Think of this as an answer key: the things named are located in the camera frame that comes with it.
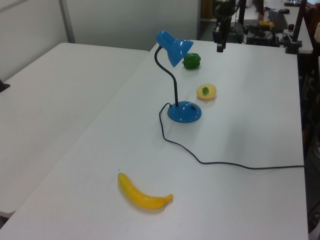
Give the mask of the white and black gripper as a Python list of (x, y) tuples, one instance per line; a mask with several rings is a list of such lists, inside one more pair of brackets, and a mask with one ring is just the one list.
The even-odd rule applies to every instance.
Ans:
[(232, 17), (217, 17), (216, 26), (212, 32), (213, 40), (217, 44), (217, 52), (223, 52), (224, 46), (227, 40), (227, 36), (230, 32)]

